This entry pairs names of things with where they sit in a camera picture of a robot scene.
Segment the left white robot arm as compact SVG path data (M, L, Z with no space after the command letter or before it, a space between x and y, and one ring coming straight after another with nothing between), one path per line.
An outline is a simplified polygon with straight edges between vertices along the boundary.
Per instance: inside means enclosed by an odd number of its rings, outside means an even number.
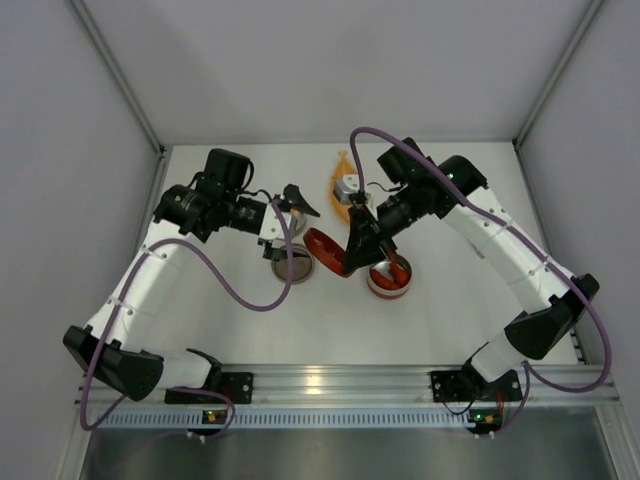
M64 335L63 344L87 383L98 380L132 401L159 389L217 389L221 365L213 356L193 348L151 353L145 345L189 260L212 264L204 253L212 233L230 228L251 234L268 260L294 257L292 236L300 215L318 213L294 184L257 200L248 189L254 173L248 157L214 148L189 184L162 194L112 294L84 326L72 326Z

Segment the red sausage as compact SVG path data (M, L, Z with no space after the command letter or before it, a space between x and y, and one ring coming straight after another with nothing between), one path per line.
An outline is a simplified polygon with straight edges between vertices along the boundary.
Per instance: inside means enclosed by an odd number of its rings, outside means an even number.
M382 290L394 291L401 288L401 286L393 279L389 279L377 270L373 270L370 272L370 279L378 288Z

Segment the red fried chicken drumstick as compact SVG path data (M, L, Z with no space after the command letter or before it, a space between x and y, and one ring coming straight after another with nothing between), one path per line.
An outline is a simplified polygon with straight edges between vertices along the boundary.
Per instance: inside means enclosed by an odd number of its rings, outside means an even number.
M393 277L394 283L399 287L404 287L410 279L410 273L405 268L404 263L398 255L395 255L389 265L389 271Z

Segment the red round lid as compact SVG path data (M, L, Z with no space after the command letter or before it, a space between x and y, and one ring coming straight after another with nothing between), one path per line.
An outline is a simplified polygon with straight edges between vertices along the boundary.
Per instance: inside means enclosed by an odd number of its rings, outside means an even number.
M324 232L311 227L303 235L303 241L309 253L329 271L342 278L348 278L345 271L345 250Z

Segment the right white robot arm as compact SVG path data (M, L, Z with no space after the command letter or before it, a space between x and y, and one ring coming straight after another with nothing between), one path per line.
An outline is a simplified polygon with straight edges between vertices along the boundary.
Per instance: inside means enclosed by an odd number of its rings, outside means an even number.
M465 238L501 276L522 309L462 366L461 382L475 396L517 365L543 359L590 311L597 280L590 274L573 275L522 232L467 158L454 155L435 164L406 138L393 140L378 164L398 189L376 207L370 204L361 171L337 179L333 186L350 222L338 272L349 276L391 258L395 236L427 215Z

